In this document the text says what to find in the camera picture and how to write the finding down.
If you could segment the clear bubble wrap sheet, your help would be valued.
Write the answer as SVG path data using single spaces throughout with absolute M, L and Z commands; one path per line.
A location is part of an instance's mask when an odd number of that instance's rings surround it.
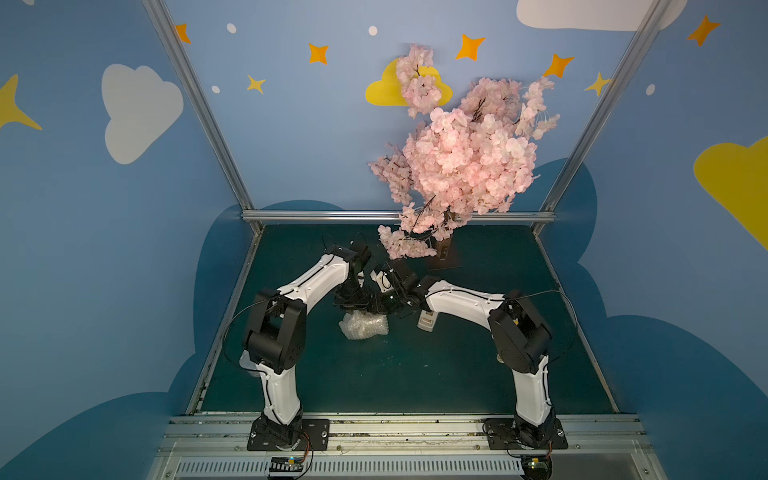
M 339 327 L 348 340 L 366 340 L 389 334 L 389 322 L 384 314 L 354 310 L 344 315 Z

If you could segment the white tape dispenser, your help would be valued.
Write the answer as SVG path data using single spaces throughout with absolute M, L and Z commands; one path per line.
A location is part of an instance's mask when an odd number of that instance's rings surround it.
M 437 322 L 438 313 L 422 310 L 419 315 L 417 327 L 425 332 L 432 332 Z

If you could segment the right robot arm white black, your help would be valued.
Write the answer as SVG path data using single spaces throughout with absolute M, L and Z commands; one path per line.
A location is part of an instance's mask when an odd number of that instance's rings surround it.
M 488 330 L 497 357 L 513 372 L 518 428 L 541 433 L 554 424 L 548 389 L 553 335 L 527 297 L 515 292 L 479 292 L 434 276 L 418 278 L 403 260 L 375 267 L 370 277 L 377 285 L 385 310 L 417 310 L 417 327 L 423 331 L 431 332 L 441 314 Z

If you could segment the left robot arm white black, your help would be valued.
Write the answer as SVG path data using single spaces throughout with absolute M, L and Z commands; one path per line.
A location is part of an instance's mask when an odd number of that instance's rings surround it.
M 240 364 L 261 379 L 269 426 L 293 428 L 301 420 L 295 366 L 305 350 L 311 310 L 329 294 L 346 310 L 370 306 L 372 294 L 364 286 L 370 258 L 362 242 L 335 246 L 298 278 L 257 294 L 243 332 Z

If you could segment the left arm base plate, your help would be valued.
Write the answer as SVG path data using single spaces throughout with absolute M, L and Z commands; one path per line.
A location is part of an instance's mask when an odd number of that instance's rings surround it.
M 251 425 L 248 451 L 326 451 L 329 441 L 328 419 L 298 419 L 288 425 L 259 416 Z

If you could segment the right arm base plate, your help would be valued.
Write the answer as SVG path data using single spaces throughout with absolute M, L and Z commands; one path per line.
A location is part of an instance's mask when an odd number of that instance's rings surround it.
M 569 448 L 561 422 L 548 418 L 539 426 L 523 420 L 502 417 L 488 418 L 482 432 L 491 450 L 566 450 Z

